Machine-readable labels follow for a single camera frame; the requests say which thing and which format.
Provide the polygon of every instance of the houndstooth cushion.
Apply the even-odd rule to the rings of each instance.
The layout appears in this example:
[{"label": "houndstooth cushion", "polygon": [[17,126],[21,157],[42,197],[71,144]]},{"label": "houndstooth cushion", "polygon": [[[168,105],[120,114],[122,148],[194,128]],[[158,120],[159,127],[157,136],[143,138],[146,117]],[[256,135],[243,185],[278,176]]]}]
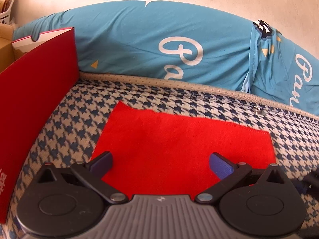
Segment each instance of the houndstooth cushion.
[{"label": "houndstooth cushion", "polygon": [[[89,161],[110,112],[119,101],[136,109],[152,109],[192,117],[239,123],[269,131],[277,162],[289,177],[298,177],[319,164],[319,123],[310,117],[225,96],[183,89],[150,87],[128,83],[79,80],[44,125],[23,165],[0,238],[23,235],[16,208],[25,189],[43,162],[68,167]],[[319,204],[303,196],[307,207],[304,226],[319,225]]]}]

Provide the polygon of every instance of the red box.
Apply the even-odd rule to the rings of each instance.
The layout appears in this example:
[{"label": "red box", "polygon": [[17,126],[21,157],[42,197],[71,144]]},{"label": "red box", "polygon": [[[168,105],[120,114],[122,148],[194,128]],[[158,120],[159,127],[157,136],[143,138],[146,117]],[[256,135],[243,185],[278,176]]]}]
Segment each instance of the red box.
[{"label": "red box", "polygon": [[79,78],[73,28],[15,41],[12,50],[18,59],[0,73],[0,223],[31,146]]}]

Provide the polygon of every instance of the gray ribbed plate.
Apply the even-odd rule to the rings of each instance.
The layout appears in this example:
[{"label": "gray ribbed plate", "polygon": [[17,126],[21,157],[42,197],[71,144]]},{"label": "gray ribbed plate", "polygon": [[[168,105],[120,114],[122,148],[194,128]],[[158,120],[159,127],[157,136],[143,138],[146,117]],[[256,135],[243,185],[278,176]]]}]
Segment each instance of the gray ribbed plate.
[{"label": "gray ribbed plate", "polygon": [[[74,239],[247,239],[229,228],[214,207],[194,203],[187,195],[135,195],[111,206],[92,229]],[[290,235],[287,239],[297,239]]]}]

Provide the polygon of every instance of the blue pillow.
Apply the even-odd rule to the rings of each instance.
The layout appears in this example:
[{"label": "blue pillow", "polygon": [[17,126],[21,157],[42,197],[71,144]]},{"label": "blue pillow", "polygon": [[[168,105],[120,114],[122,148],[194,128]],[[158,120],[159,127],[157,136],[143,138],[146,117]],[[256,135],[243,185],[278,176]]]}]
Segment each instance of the blue pillow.
[{"label": "blue pillow", "polygon": [[208,7],[115,1],[42,17],[14,39],[75,27],[84,72],[182,80],[241,90],[248,73],[252,23]]},{"label": "blue pillow", "polygon": [[249,92],[319,115],[319,61],[275,28],[254,22]]},{"label": "blue pillow", "polygon": [[75,28],[84,72],[206,84],[319,115],[319,62],[262,20],[169,1],[115,1],[42,17],[14,39]]}]

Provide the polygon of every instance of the red cloth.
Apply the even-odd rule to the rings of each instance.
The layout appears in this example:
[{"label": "red cloth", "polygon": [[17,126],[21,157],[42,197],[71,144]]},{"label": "red cloth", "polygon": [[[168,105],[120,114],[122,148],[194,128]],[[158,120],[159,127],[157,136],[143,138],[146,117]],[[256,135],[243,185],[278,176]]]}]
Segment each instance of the red cloth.
[{"label": "red cloth", "polygon": [[192,198],[219,181],[209,168],[218,152],[254,168],[275,163],[266,131],[232,122],[136,110],[119,102],[97,143],[93,158],[113,155],[102,178],[128,197],[188,194]]}]

